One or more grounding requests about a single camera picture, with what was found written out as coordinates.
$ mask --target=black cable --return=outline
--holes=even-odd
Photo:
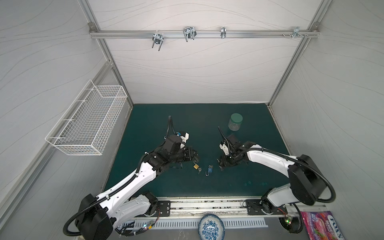
[[[172,117],[169,116],[168,118],[170,118],[170,127],[172,128],[172,132],[174,135],[176,135],[176,132],[175,132],[175,129],[173,128],[173,121],[172,121]]]
[[[297,212],[299,213],[299,223],[300,223],[300,227],[297,231],[291,231],[291,233],[299,233],[303,230],[303,216],[301,215],[301,211],[299,210],[299,208],[296,206],[296,204],[292,203],[293,206],[295,206]]]
[[[148,153],[144,154],[141,158],[140,158],[140,161],[139,161],[139,164],[137,166],[137,169],[136,169],[136,174],[134,174],[126,183],[124,183],[123,185],[121,185],[119,188],[117,188],[115,191],[111,192],[108,196],[109,197],[112,197],[113,195],[115,195],[116,193],[120,192],[123,188],[125,188],[126,186],[128,186],[136,177],[137,177],[137,174],[139,173],[140,171],[140,167],[141,167],[141,164],[144,160],[144,157],[148,155]],[[86,212],[88,212],[91,208],[93,208],[94,206],[100,204],[101,202],[107,200],[107,197],[102,197],[101,199],[95,201],[94,203],[90,204],[89,206],[87,206],[86,208],[84,208],[83,210],[80,210],[78,211],[75,215],[73,215],[70,219],[68,219],[68,221],[64,224],[64,227],[63,227],[63,233],[67,236],[71,236],[71,237],[74,237],[74,236],[80,236],[81,233],[80,232],[72,232],[72,231],[69,231],[68,230],[68,227],[69,225],[71,224],[71,222],[73,222],[76,218],[78,218],[81,214],[85,214]]]
[[[219,132],[220,132],[221,137],[223,138],[223,140],[224,140],[224,142],[225,142],[225,145],[226,145],[227,148],[228,148],[229,156],[232,157],[232,151],[231,151],[231,148],[230,148],[231,145],[230,145],[228,139],[224,136],[224,134],[223,134],[223,132],[221,131],[220,127],[217,127],[217,128],[218,128],[218,130],[219,130]]]
[[[272,150],[269,150],[269,149],[266,149],[266,148],[248,148],[246,150],[243,150],[241,151],[240,153],[237,154],[237,156],[233,157],[233,158],[237,158],[238,156],[240,156],[241,154],[245,153],[245,152],[248,152],[248,151],[261,151],[261,152],[269,152],[269,153],[272,153],[272,154],[275,154],[279,157],[282,157],[286,160],[289,160],[289,161],[292,161],[294,163],[297,163],[299,164],[300,166],[303,166],[309,170],[311,170],[313,173],[315,173],[319,178],[321,178],[325,185],[329,188],[329,190],[331,191],[331,196],[330,198],[328,199],[317,199],[318,202],[323,202],[323,203],[330,203],[330,202],[333,202],[335,199],[336,199],[336,192],[335,192],[335,189],[333,188],[332,184],[321,174],[319,173],[318,171],[316,171],[313,167],[303,163],[303,162],[300,162],[299,160],[297,159],[293,159],[291,157],[288,157],[284,154],[281,154],[279,152],[275,152],[275,151],[272,151]]]
[[[166,139],[168,137],[168,133],[169,133],[169,128],[170,128],[170,121],[171,121],[172,117],[171,116],[168,116],[168,122],[167,122],[167,133],[166,133],[166,136],[164,137],[164,139]]]

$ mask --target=blue padlock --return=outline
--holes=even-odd
[[[206,176],[208,176],[208,175],[209,175],[209,173],[212,173],[212,168],[213,168],[213,166],[212,166],[212,165],[209,165],[209,166],[208,166],[208,171],[207,171],[207,172],[205,172],[205,175],[206,175]]]

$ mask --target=green jar lid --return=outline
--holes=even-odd
[[[231,122],[233,122],[235,124],[240,124],[243,122],[243,116],[241,116],[238,113],[234,113],[231,115]]]

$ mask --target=glass jar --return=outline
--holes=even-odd
[[[243,122],[243,116],[238,113],[233,113],[229,119],[228,127],[232,131],[240,129],[241,123]]]

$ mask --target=blue and white bowl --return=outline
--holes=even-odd
[[[215,214],[207,214],[199,221],[198,228],[201,240],[223,240],[224,224]]]

